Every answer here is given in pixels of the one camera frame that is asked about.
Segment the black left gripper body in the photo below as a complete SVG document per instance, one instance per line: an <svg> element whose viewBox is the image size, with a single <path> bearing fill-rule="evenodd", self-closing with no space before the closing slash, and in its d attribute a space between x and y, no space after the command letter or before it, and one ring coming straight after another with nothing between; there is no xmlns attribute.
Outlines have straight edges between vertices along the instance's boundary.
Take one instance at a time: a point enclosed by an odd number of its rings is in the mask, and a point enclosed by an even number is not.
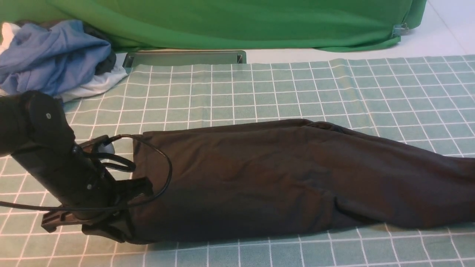
<svg viewBox="0 0 475 267"><path fill-rule="evenodd" d="M59 211L43 215L41 226L52 233L59 226L80 225L85 235L98 235L113 241L134 243L135 229L128 203L138 196L151 196L148 178L115 181L98 180L52 187L61 203Z"/></svg>

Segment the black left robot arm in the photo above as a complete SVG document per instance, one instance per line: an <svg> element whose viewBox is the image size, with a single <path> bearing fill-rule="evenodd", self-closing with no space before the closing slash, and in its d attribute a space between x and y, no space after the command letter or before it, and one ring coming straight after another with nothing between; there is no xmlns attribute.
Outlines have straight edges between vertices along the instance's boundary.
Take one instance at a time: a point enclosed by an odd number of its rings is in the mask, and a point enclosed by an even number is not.
<svg viewBox="0 0 475 267"><path fill-rule="evenodd" d="M117 181L108 168L135 171L136 165L115 154L107 135L83 144L69 126L61 104L38 91L2 96L1 156L11 156L59 202L46 211L41 227L80 225L85 235L137 244L128 203L153 193L147 178Z"/></svg>

